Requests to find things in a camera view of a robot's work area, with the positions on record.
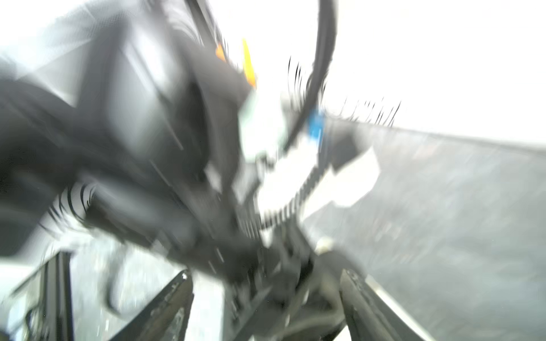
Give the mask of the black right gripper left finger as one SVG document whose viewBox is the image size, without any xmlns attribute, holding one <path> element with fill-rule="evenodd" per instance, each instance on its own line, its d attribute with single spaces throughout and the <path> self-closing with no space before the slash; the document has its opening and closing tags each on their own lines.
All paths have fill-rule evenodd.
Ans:
<svg viewBox="0 0 546 341">
<path fill-rule="evenodd" d="M 112 339 L 184 340 L 193 299 L 193 277 L 183 270 Z"/>
</svg>

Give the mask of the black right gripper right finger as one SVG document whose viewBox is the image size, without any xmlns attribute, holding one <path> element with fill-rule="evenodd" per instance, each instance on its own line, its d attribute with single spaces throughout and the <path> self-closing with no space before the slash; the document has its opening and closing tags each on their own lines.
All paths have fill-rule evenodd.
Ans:
<svg viewBox="0 0 546 341">
<path fill-rule="evenodd" d="M 433 340 L 373 278 L 343 270 L 340 296 L 352 340 Z"/>
</svg>

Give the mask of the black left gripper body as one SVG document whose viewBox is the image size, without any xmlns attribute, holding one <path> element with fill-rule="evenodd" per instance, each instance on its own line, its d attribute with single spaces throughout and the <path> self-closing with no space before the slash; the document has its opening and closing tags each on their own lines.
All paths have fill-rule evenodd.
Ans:
<svg viewBox="0 0 546 341">
<path fill-rule="evenodd" d="M 205 162 L 203 154 L 182 149 L 166 157 L 189 220 L 170 241 L 183 263 L 223 281 L 222 338 L 335 339 L 347 324 L 341 278 L 354 265 L 339 251 L 314 251 L 299 216 L 337 176 L 376 169 L 373 151 L 352 140 L 322 146 L 298 193 L 270 215 L 261 215 L 251 197 L 237 204 L 216 193 L 204 176 Z"/>
</svg>

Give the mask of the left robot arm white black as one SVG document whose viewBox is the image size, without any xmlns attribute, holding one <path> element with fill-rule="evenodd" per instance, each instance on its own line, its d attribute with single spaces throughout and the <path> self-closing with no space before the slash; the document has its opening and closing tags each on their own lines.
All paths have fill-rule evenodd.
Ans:
<svg viewBox="0 0 546 341">
<path fill-rule="evenodd" d="M 1 217 L 38 224 L 62 190 L 87 178 L 90 218 L 124 242 L 206 271 L 227 286 L 223 338 L 394 340 L 397 333 L 352 261 L 318 253 L 299 214 L 329 171 L 360 156 L 344 135 L 310 154 L 279 208 L 259 203 L 311 121 L 334 52 L 333 1 L 318 4 L 318 38 L 304 102 L 281 120 L 277 158 L 250 148 L 254 90 L 204 44 L 177 31 L 159 1 L 92 38 L 76 105 L 19 80 L 1 81 Z"/>
</svg>

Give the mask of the rear yellow toast slice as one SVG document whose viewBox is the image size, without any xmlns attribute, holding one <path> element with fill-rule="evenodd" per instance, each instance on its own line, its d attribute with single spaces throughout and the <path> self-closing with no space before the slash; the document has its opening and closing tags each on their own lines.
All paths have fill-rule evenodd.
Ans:
<svg viewBox="0 0 546 341">
<path fill-rule="evenodd" d="M 242 40 L 242 44 L 243 44 L 243 74 L 248 84 L 252 86 L 253 88 L 256 88 L 257 79 L 256 79 L 256 74 L 255 74 L 252 58 L 250 55 L 250 49 L 245 39 Z"/>
</svg>

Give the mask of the yellow toast slice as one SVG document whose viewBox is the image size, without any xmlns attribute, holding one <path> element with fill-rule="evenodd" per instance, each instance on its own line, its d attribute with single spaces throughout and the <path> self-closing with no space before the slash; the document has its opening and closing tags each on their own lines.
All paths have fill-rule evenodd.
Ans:
<svg viewBox="0 0 546 341">
<path fill-rule="evenodd" d="M 221 44 L 217 45 L 215 54 L 220 60 L 226 62 L 225 52 Z"/>
<path fill-rule="evenodd" d="M 256 88 L 257 79 L 256 79 L 256 74 L 255 74 L 252 58 L 250 55 L 250 49 L 245 39 L 242 40 L 242 44 L 243 44 L 243 74 L 248 84 L 252 86 L 253 88 Z"/>
</svg>

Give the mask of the front yellow toast slice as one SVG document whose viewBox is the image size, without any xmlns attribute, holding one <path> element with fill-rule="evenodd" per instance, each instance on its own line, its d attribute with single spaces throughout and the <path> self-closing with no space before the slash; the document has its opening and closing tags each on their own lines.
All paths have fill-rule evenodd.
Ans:
<svg viewBox="0 0 546 341">
<path fill-rule="evenodd" d="M 215 54 L 220 60 L 226 62 L 225 52 L 221 44 L 217 45 Z"/>
</svg>

